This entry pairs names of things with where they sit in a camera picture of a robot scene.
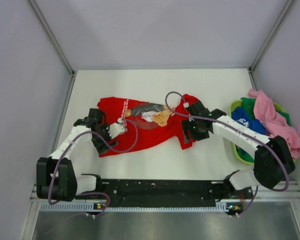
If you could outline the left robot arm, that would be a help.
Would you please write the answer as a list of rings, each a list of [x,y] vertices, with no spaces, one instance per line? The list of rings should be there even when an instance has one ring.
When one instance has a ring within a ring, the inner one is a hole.
[[[69,135],[53,153],[37,161],[37,197],[52,203],[71,202],[87,192],[92,198],[99,198],[104,191],[101,177],[83,173],[78,157],[88,144],[93,144],[99,155],[107,153],[109,148],[117,145],[115,138],[125,131],[122,118],[108,124],[102,110],[91,108],[88,116],[74,122]]]

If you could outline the red t shirt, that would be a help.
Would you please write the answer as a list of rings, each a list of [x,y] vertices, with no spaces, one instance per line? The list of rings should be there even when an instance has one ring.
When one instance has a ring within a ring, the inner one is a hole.
[[[131,152],[141,151],[177,137],[181,149],[190,148],[194,140],[185,143],[180,116],[168,109],[166,104],[138,101],[128,98],[106,97],[100,99],[98,108],[106,115],[106,122],[113,124],[118,118],[125,122],[126,132],[115,138],[118,151],[125,151],[133,144]]]

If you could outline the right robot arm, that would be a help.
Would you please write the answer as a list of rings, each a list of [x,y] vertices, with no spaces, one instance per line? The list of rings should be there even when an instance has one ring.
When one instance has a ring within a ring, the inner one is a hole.
[[[223,192],[235,198],[242,189],[263,186],[274,190],[281,181],[289,186],[289,175],[296,169],[286,140],[277,135],[269,137],[245,127],[220,109],[209,111],[201,101],[192,104],[185,102],[183,107],[187,119],[182,121],[187,142],[209,138],[209,134],[223,137],[248,153],[254,161],[253,166],[237,170],[224,179]]]

